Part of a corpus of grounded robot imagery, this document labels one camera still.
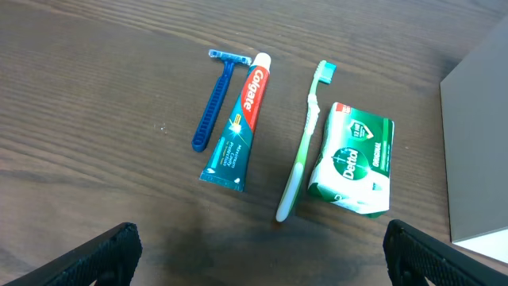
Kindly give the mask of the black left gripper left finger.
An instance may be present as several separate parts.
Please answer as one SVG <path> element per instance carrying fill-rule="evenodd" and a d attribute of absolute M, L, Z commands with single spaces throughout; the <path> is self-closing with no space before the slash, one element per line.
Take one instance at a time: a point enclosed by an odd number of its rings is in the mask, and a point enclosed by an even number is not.
<path fill-rule="evenodd" d="M 137 225 L 123 222 L 10 286 L 129 286 L 142 254 Z"/>

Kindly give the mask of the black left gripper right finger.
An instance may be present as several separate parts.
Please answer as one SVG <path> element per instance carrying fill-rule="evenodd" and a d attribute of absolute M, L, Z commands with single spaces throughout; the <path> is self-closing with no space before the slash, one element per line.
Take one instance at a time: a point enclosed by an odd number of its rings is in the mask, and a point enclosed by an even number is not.
<path fill-rule="evenodd" d="M 507 275 L 399 219 L 388 223 L 383 251 L 393 285 L 507 285 Z"/>

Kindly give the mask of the Colgate toothpaste tube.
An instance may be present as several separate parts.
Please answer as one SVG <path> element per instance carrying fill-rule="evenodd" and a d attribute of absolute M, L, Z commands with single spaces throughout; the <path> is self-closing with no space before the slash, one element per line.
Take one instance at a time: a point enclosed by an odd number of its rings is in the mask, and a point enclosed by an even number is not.
<path fill-rule="evenodd" d="M 252 59 L 241 92 L 199 179 L 243 191 L 248 161 L 267 84 L 271 57 L 261 52 Z"/>

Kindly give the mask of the green white toothbrush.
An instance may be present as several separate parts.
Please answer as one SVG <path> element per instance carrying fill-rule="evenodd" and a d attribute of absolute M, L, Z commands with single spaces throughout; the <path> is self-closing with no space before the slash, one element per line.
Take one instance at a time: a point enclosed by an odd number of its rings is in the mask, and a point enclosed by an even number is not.
<path fill-rule="evenodd" d="M 319 62 L 314 73 L 313 81 L 310 85 L 310 91 L 307 96 L 306 123 L 304 126 L 302 138 L 294 159 L 291 173 L 288 177 L 286 187 L 282 194 L 279 206 L 275 214 L 276 222 L 285 221 L 291 213 L 293 206 L 298 198 L 299 189 L 302 183 L 302 177 L 306 166 L 306 158 L 310 146 L 311 137 L 314 133 L 318 121 L 320 108 L 318 106 L 317 88 L 319 83 L 330 84 L 337 66 L 326 60 Z"/>

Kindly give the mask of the green Dettol soap bar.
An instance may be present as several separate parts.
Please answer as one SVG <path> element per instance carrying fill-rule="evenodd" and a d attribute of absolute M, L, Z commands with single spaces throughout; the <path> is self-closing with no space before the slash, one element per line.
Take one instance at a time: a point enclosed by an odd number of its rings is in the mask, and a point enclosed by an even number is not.
<path fill-rule="evenodd" d="M 389 118 L 335 102 L 309 195 L 370 218 L 388 211 L 394 128 Z"/>

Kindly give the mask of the blue disposable razor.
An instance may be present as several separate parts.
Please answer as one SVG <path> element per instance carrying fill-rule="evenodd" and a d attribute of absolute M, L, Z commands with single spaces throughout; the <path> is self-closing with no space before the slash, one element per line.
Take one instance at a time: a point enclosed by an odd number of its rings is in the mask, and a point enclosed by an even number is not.
<path fill-rule="evenodd" d="M 209 143 L 215 122 L 217 121 L 217 116 L 220 113 L 221 105 L 229 89 L 229 83 L 235 66 L 240 64 L 249 67 L 252 64 L 251 57 L 231 52 L 210 49 L 208 55 L 212 59 L 220 60 L 224 64 L 224 69 L 222 74 L 217 78 L 217 82 L 211 92 L 206 108 L 202 113 L 201 120 L 191 141 L 193 150 L 198 153 L 204 151 Z"/>

